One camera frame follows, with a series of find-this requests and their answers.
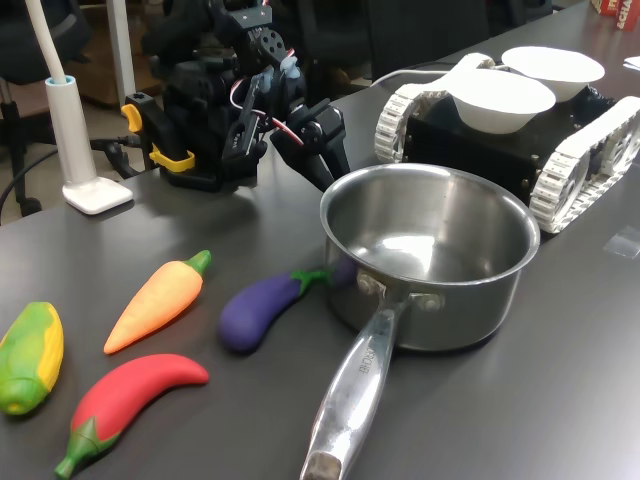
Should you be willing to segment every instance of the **toy red chili pepper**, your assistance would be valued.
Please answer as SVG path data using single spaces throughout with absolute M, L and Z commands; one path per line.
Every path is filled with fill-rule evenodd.
M 80 462 L 113 445 L 138 412 L 165 390 L 208 381 L 202 366 L 180 355 L 149 355 L 112 370 L 80 401 L 71 421 L 67 456 L 56 474 L 70 478 Z

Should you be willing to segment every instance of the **saucepan handle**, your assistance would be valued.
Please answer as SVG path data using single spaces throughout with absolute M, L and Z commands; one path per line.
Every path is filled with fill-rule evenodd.
M 407 302 L 385 299 L 360 332 L 322 400 L 300 480 L 342 480 L 369 430 Z

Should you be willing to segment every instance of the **saucepan rim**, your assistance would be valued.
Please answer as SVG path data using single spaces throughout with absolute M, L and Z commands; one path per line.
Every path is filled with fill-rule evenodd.
M 356 181 L 359 177 L 368 174 L 369 172 L 374 172 L 377 170 L 413 170 L 416 172 L 429 172 L 432 174 L 436 174 L 439 176 L 450 176 L 455 175 L 458 177 L 466 178 L 473 182 L 477 182 L 479 184 L 485 185 L 498 194 L 501 194 L 505 200 L 507 200 L 514 208 L 516 208 L 525 219 L 524 227 L 529 230 L 529 248 L 527 253 L 520 259 L 520 261 L 514 265 L 513 267 L 501 272 L 497 275 L 493 275 L 491 277 L 481 278 L 477 280 L 468 280 L 464 282 L 438 282 L 432 280 L 420 280 L 417 278 L 412 278 L 404 275 L 398 275 L 394 273 L 385 272 L 384 270 L 372 265 L 371 263 L 363 260 L 362 258 L 355 255 L 348 248 L 346 248 L 333 234 L 331 227 L 329 226 L 329 221 L 327 218 L 327 213 L 329 210 L 329 206 L 338 194 L 338 191 L 346 188 L 347 185 Z M 514 273 L 521 270 L 525 265 L 527 265 L 531 259 L 535 256 L 538 248 L 540 246 L 540 227 L 538 226 L 538 222 L 535 217 L 531 213 L 531 211 L 511 192 L 502 188 L 500 185 L 497 185 L 489 180 L 486 180 L 482 177 L 474 175 L 472 173 L 463 172 L 461 170 L 456 170 L 454 168 L 447 167 L 439 167 L 436 165 L 428 165 L 422 163 L 393 163 L 393 164 L 385 164 L 385 165 L 374 165 L 372 167 L 362 168 L 360 170 L 356 170 L 354 172 L 345 175 L 344 177 L 335 181 L 322 195 L 322 199 L 320 200 L 320 220 L 322 222 L 322 227 L 326 235 L 329 239 L 336 245 L 340 250 L 342 250 L 347 256 L 349 256 L 352 260 L 354 260 L 359 265 L 366 267 L 369 270 L 379 273 L 388 278 L 392 278 L 395 280 L 411 282 L 418 285 L 426 285 L 426 286 L 467 286 L 467 285 L 481 285 L 484 283 L 491 283 L 502 278 L 513 275 Z

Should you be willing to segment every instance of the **toy eggplant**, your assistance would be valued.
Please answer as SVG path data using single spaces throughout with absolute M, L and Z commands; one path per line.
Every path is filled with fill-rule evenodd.
M 248 352 L 262 341 L 269 325 L 316 282 L 328 282 L 324 270 L 283 273 L 242 290 L 224 307 L 218 324 L 222 343 L 230 350 Z
M 47 302 L 32 302 L 0 342 L 0 410 L 23 415 L 53 389 L 64 353 L 62 323 Z
M 140 357 L 112 370 L 78 404 L 67 455 L 56 468 L 56 475 L 71 478 L 81 462 L 113 445 L 138 412 L 164 391 L 208 381 L 209 374 L 202 366 L 172 354 Z
M 160 267 L 133 297 L 111 331 L 104 353 L 115 353 L 163 327 L 196 299 L 202 275 L 211 263 L 203 250 L 185 262 Z

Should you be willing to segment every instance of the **yellow clamp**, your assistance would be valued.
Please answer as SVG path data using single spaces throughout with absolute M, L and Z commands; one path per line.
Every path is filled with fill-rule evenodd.
M 149 158 L 167 170 L 180 173 L 196 166 L 196 156 L 189 150 L 187 150 L 187 153 L 189 156 L 184 160 L 171 160 L 169 157 L 165 157 L 160 150 L 158 150 L 158 147 L 153 144 L 153 152 L 149 154 Z
M 129 120 L 129 131 L 131 133 L 138 133 L 142 131 L 142 117 L 138 109 L 130 103 L 123 105 L 120 109 L 127 120 Z

